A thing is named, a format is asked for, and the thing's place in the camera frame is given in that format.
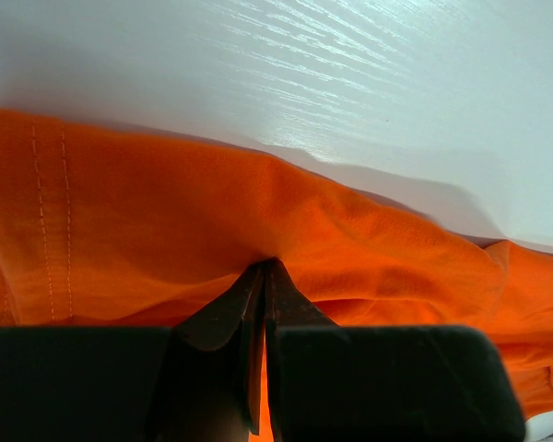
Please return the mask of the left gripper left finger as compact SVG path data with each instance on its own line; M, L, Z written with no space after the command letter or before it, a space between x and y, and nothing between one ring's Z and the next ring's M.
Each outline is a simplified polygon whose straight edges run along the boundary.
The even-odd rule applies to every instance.
M259 431L263 272L169 327L0 327L0 441L245 441Z

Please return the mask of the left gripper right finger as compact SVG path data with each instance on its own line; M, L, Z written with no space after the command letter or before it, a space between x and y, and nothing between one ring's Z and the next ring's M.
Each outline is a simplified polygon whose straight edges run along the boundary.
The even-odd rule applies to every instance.
M343 327L265 269L265 342L277 441L522 441L497 347L464 326Z

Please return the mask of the orange t shirt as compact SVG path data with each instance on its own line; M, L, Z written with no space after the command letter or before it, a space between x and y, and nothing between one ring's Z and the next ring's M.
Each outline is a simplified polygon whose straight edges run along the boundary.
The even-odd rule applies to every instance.
M343 327L454 325L553 412L553 255L486 247L276 157L0 110L0 327L174 327L265 269Z

